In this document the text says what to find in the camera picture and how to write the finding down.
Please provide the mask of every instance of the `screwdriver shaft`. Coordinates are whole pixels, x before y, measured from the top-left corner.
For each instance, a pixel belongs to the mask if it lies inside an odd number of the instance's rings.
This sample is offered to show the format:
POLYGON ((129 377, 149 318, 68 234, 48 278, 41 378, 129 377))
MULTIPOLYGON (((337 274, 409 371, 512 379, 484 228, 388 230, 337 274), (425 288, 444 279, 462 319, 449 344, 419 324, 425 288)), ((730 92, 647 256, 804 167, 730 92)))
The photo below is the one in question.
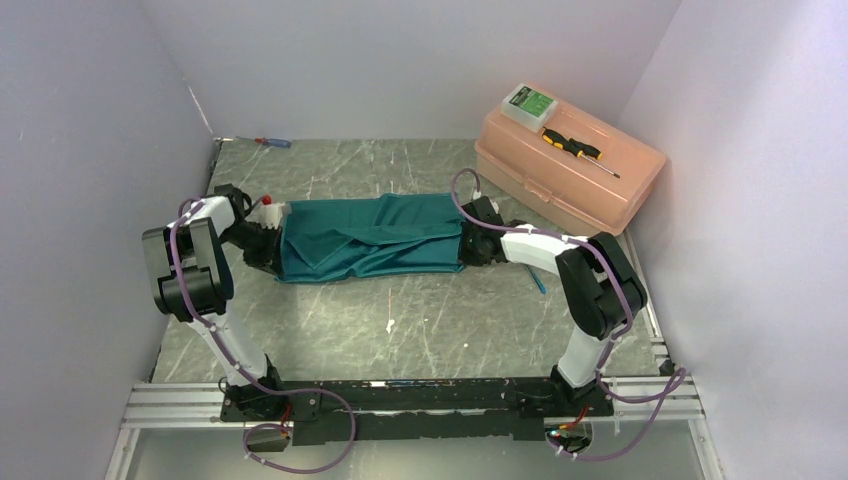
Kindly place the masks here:
POLYGON ((601 164, 600 164, 600 163, 598 163, 598 161, 597 161, 597 160, 595 160, 594 158, 589 157, 589 156, 587 156, 587 155, 580 155, 580 157, 581 157, 581 158, 585 158, 586 160, 589 160, 589 161, 590 161, 590 162, 592 162, 592 163, 593 163, 596 167, 598 167, 598 168, 602 169, 603 171, 605 171, 605 172, 609 173, 609 174, 610 174, 610 175, 612 175, 613 177, 615 177, 615 178, 621 178, 621 175, 619 175, 619 174, 615 173, 614 171, 610 170, 609 168, 607 168, 607 167, 605 167, 605 166, 601 165, 601 164))

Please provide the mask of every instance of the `white wall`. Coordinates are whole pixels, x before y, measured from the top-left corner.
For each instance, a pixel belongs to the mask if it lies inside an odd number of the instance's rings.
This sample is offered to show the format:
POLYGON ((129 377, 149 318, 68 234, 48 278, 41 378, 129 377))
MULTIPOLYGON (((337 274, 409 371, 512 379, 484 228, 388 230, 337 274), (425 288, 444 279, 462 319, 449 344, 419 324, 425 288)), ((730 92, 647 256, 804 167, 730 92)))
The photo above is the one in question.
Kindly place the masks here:
POLYGON ((2 3, 0 478, 103 478, 165 328, 141 233, 213 142, 137 2, 2 3))
POLYGON ((848 477, 848 9, 686 0, 620 126, 670 168, 634 221, 728 477, 848 477))
POLYGON ((475 138, 534 81, 607 121, 680 0, 143 0, 215 135, 475 138))

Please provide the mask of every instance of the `folded cloth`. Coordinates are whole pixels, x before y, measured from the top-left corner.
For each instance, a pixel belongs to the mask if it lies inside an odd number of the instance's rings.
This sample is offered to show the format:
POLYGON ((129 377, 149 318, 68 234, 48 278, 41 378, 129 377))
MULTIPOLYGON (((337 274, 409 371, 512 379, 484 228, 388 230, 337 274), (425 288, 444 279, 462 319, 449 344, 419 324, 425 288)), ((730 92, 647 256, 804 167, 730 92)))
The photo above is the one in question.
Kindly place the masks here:
POLYGON ((286 283, 459 272, 462 216, 450 195, 385 194, 289 202, 281 242, 286 283))

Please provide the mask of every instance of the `red wire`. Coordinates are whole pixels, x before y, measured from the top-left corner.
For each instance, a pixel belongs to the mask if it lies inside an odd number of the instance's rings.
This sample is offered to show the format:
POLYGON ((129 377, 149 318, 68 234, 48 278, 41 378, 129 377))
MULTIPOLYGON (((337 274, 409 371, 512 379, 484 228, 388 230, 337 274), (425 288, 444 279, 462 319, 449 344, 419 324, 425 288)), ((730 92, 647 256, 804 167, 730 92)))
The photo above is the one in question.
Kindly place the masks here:
POLYGON ((559 428, 561 430, 568 430, 570 428, 576 427, 577 424, 580 423, 580 421, 582 421, 586 417, 587 413, 589 413, 589 405, 586 405, 585 407, 583 407, 583 410, 580 410, 580 415, 577 415, 577 418, 573 422, 566 423, 565 425, 560 425, 559 428))

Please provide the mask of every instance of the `green label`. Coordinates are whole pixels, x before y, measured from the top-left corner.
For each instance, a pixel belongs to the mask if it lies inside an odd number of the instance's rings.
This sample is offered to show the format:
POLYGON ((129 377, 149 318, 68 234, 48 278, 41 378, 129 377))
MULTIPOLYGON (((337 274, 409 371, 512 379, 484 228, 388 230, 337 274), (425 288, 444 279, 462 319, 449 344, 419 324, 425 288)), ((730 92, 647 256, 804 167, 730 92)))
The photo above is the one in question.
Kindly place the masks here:
POLYGON ((530 87, 522 87, 509 101, 534 117, 541 117, 553 102, 551 97, 546 97, 530 87))

